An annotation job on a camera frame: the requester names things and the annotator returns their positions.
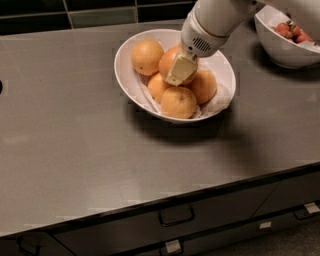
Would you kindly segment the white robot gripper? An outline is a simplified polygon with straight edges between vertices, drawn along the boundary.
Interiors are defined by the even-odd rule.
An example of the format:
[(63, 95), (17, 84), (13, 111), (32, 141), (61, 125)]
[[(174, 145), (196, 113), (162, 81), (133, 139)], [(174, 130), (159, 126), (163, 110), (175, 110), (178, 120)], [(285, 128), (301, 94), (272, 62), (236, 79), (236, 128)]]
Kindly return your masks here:
[(197, 57), (214, 55), (227, 39), (227, 36), (217, 36), (206, 31), (198, 22), (195, 12), (191, 11), (181, 30), (181, 45), (186, 51), (177, 52), (165, 81), (174, 86), (181, 85), (197, 70)]

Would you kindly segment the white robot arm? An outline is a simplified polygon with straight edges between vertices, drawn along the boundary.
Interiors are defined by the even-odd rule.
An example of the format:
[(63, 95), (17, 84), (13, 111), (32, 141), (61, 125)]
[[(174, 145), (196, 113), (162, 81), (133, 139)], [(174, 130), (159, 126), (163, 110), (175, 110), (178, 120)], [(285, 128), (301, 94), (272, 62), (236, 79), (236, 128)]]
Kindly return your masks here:
[(319, 0), (197, 0), (182, 26), (182, 50), (165, 81), (181, 85), (197, 70), (198, 58), (214, 55), (240, 23), (263, 5), (289, 14), (312, 39), (320, 39)]

